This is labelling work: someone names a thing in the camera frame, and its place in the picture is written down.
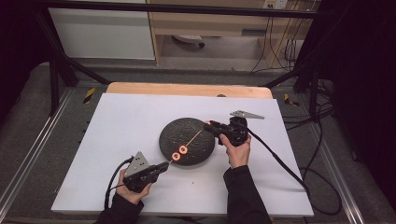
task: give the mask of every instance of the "hand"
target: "hand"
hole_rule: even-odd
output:
[[[124,184],[123,177],[124,177],[125,172],[126,172],[126,169],[120,170],[120,178],[119,178],[118,185],[122,185],[122,186],[117,187],[116,192],[122,198],[126,199],[128,202],[138,204],[143,197],[146,197],[149,195],[149,189],[151,188],[152,183],[147,184],[145,186],[145,188],[142,190],[142,192],[140,192],[140,193],[130,191],[130,190],[128,190],[128,188],[126,188],[125,185],[123,185]]]
[[[247,135],[247,140],[239,147],[235,147],[224,134],[220,135],[221,142],[227,147],[227,155],[230,158],[230,165],[233,168],[248,165],[248,155],[250,154],[251,136]]]

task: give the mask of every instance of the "black cable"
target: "black cable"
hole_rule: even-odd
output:
[[[113,189],[115,189],[115,188],[117,188],[117,187],[120,187],[120,186],[121,186],[121,185],[118,185],[118,186],[116,186],[116,187],[114,187],[114,188],[111,188],[111,184],[113,183],[114,178],[116,177],[116,175],[117,175],[117,173],[119,172],[120,168],[121,168],[123,165],[125,165],[126,163],[131,163],[133,159],[134,159],[134,157],[131,157],[130,159],[128,159],[128,160],[126,160],[126,161],[123,161],[123,162],[119,165],[119,167],[117,167],[117,169],[116,169],[116,171],[114,172],[113,176],[111,176],[110,183],[108,183],[108,187],[107,187],[106,195],[105,195],[105,209],[108,208],[108,202],[110,201],[110,191],[113,190]]]
[[[323,106],[325,106],[325,105],[327,105],[327,104],[323,104],[323,105],[321,105],[321,106],[319,107],[319,109],[318,109],[318,114],[319,114],[319,115],[320,115],[321,108],[322,108]],[[318,140],[318,146],[317,146],[317,148],[315,149],[314,154],[312,155],[311,160],[309,161],[308,165],[306,165],[306,168],[307,168],[307,169],[305,170],[305,172],[304,172],[304,174],[303,174],[303,180],[305,179],[307,170],[311,167],[312,162],[314,161],[315,157],[317,156],[317,154],[318,154],[318,152],[319,152],[320,145],[321,145],[321,142],[322,142],[322,139],[323,139],[323,128],[322,128],[322,125],[321,125],[320,116],[318,116],[318,126],[319,126],[319,131],[320,131],[319,140]]]
[[[332,112],[333,112],[333,108],[332,107],[327,108],[327,109],[321,111],[321,113],[318,113],[318,118],[325,118],[325,117],[329,116],[330,114],[332,114]],[[313,118],[303,119],[303,120],[299,120],[299,121],[284,120],[284,123],[285,124],[296,124],[295,126],[292,126],[292,127],[289,127],[289,128],[286,129],[287,131],[290,131],[292,129],[301,127],[301,126],[303,126],[303,125],[305,125],[305,124],[307,124],[307,123],[309,123],[309,122],[311,122],[313,120],[314,120]]]
[[[336,195],[337,200],[338,200],[338,207],[337,207],[337,209],[336,209],[335,211],[333,211],[333,212],[324,211],[324,210],[318,208],[317,206],[315,206],[312,202],[311,202],[311,205],[312,205],[312,207],[313,207],[315,210],[319,211],[320,213],[322,213],[322,214],[324,214],[324,215],[327,215],[327,216],[335,216],[335,215],[339,214],[340,211],[341,211],[341,209],[342,209],[342,200],[341,200],[340,193],[338,192],[338,190],[335,188],[335,186],[334,186],[329,180],[327,180],[323,175],[319,174],[317,171],[315,171],[315,170],[313,170],[313,169],[310,168],[310,166],[312,165],[312,162],[314,161],[315,157],[318,155],[318,151],[319,151],[319,149],[320,149],[320,145],[321,145],[321,142],[322,142],[322,139],[323,139],[323,128],[322,128],[320,119],[322,119],[322,118],[324,118],[325,116],[331,114],[331,112],[332,112],[332,107],[331,107],[331,108],[327,108],[327,109],[326,109],[326,112],[323,112],[323,111],[322,111],[322,107],[325,106],[325,105],[328,105],[328,104],[330,104],[330,103],[331,103],[331,102],[328,102],[328,103],[326,103],[326,104],[323,104],[323,105],[321,105],[321,106],[318,108],[318,112],[317,112],[318,115],[317,115],[317,117],[318,117],[319,131],[320,131],[319,140],[318,140],[318,146],[316,147],[316,149],[315,149],[315,151],[314,151],[314,154],[312,155],[312,157],[311,157],[311,159],[310,159],[308,165],[307,165],[306,167],[299,167],[299,169],[300,169],[300,170],[304,170],[304,173],[303,173],[303,181],[305,181],[306,174],[307,174],[307,172],[309,171],[309,172],[314,173],[314,174],[317,175],[318,177],[320,177],[323,181],[325,181],[325,182],[332,188],[332,190],[334,190],[335,195]]]
[[[328,116],[329,114],[331,114],[332,111],[333,111],[332,107],[326,108],[320,114],[318,114],[318,116],[321,118],[324,118],[324,117]],[[301,118],[311,119],[310,115],[282,116],[282,119],[301,119]],[[284,121],[285,124],[298,123],[298,122],[300,122],[300,121],[287,121],[287,120]]]
[[[277,57],[277,55],[276,55],[276,53],[275,53],[275,51],[274,51],[274,49],[273,49],[273,47],[272,47],[272,43],[271,43],[271,39],[272,39],[272,28],[274,27],[274,17],[271,17],[271,28],[270,28],[270,49],[271,49],[271,51],[273,52],[273,54],[274,54],[274,56],[275,56],[275,58],[276,58],[276,60],[277,60],[277,62],[279,63],[279,65],[280,65],[280,67],[282,67],[283,69],[286,69],[287,67],[285,66],[283,66],[282,65],[282,63],[280,62],[280,60],[279,60],[279,58]]]
[[[276,69],[285,69],[284,67],[277,67],[277,68],[263,68],[263,69],[259,69],[259,70],[256,70],[256,71],[254,71],[254,72],[252,72],[251,74],[253,74],[253,73],[257,73],[257,72],[260,72],[260,71],[266,71],[266,70],[276,70]]]
[[[276,153],[275,153],[270,147],[268,147],[267,144],[265,144],[264,141],[262,141],[262,139],[261,139],[257,134],[255,134],[255,133],[254,133],[253,131],[251,131],[247,126],[245,126],[245,125],[243,125],[243,124],[241,124],[241,123],[234,122],[234,121],[231,121],[231,123],[233,123],[233,124],[235,124],[235,125],[237,125],[237,126],[240,126],[240,127],[244,128],[244,129],[247,130],[253,137],[255,137],[260,143],[262,143],[262,144],[268,149],[268,151],[272,154],[272,156],[275,158],[275,160],[280,164],[280,166],[282,166],[283,169],[285,169],[295,180],[297,180],[297,182],[299,182],[299,184],[300,184],[301,186],[303,186],[303,188],[304,188],[305,191],[306,191],[306,194],[308,195],[308,198],[310,198],[311,192],[310,192],[308,186],[303,182],[303,180],[301,180],[301,179],[289,168],[289,166],[287,166],[287,165],[285,164],[285,162],[283,162],[283,161],[276,155]]]
[[[295,10],[295,9],[297,8],[298,3],[299,3],[299,0],[297,0],[297,1],[295,2],[294,7],[293,7],[292,10]],[[286,66],[289,65],[289,71],[291,71],[291,68],[294,67],[294,66],[291,66],[291,61],[294,61],[294,62],[296,61],[296,55],[295,55],[295,50],[296,50],[296,48],[295,48],[295,46],[296,46],[296,41],[294,41],[294,38],[291,39],[291,41],[288,39],[288,42],[287,42],[287,44],[286,44],[285,51],[284,51],[284,58],[285,58],[285,60],[286,60],[286,62],[287,62],[287,65],[286,65]],[[288,55],[288,48],[291,49],[291,51],[290,51],[290,56],[289,56],[289,60],[288,60],[288,56],[287,56],[287,55]]]
[[[264,34],[264,46],[262,47],[262,55],[260,56],[259,61],[256,63],[256,65],[253,67],[253,69],[249,72],[249,74],[255,73],[253,72],[254,69],[256,69],[256,67],[259,65],[259,63],[262,61],[262,56],[264,55],[265,52],[265,42],[267,39],[267,30],[268,30],[268,25],[270,23],[270,18],[268,17],[268,21],[267,21],[267,26],[265,27],[265,34]]]
[[[304,173],[305,173],[305,174],[309,171],[309,172],[314,173],[314,174],[317,175],[318,177],[320,177],[324,182],[326,182],[326,183],[330,186],[330,188],[332,188],[332,190],[335,192],[335,195],[337,196],[338,207],[337,207],[337,209],[336,209],[335,211],[333,211],[333,212],[326,212],[326,211],[323,211],[322,209],[316,207],[316,206],[311,202],[312,207],[313,207],[315,210],[317,210],[317,211],[319,211],[320,213],[322,213],[322,214],[324,214],[324,215],[327,215],[327,216],[335,216],[335,215],[339,214],[339,213],[341,212],[341,209],[342,209],[343,205],[342,205],[341,195],[340,195],[340,193],[338,192],[338,190],[335,188],[335,186],[334,186],[332,183],[330,183],[330,181],[327,180],[326,177],[324,177],[323,175],[321,175],[320,173],[318,173],[317,171],[315,171],[315,170],[313,170],[313,169],[310,169],[310,168],[307,168],[307,167],[299,167],[299,169],[300,169],[300,170],[304,170]]]

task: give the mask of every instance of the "white table surface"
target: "white table surface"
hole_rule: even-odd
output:
[[[165,161],[159,137],[169,122],[195,118],[228,124],[229,114],[235,110],[265,116],[248,119],[248,127],[300,176],[276,100],[104,93],[51,210],[65,214],[101,212],[108,182],[123,161],[137,151],[142,151],[151,164]],[[229,167],[225,147],[218,144],[201,164],[171,164],[143,199],[141,215],[226,214],[227,189],[222,176]],[[313,216],[303,187],[254,138],[249,168],[271,217]]]

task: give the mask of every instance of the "handheld device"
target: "handheld device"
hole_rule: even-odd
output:
[[[205,123],[204,129],[219,139],[219,145],[223,145],[219,138],[221,133],[226,135],[235,147],[241,146],[248,140],[248,121],[245,118],[231,117],[230,124],[210,120]]]
[[[139,151],[126,169],[123,182],[128,190],[140,193],[147,184],[157,182],[158,176],[167,171],[168,167],[167,161],[158,165],[149,165],[145,156]]]

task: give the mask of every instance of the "orange marker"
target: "orange marker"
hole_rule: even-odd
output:
[[[187,149],[187,147],[185,147],[185,146],[181,146],[179,149],[178,149],[178,152],[180,152],[180,154],[186,154],[187,152],[188,152],[189,150]]]
[[[172,154],[172,160],[173,161],[178,161],[180,160],[181,156],[180,154],[178,154],[178,152],[174,152],[174,154]]]

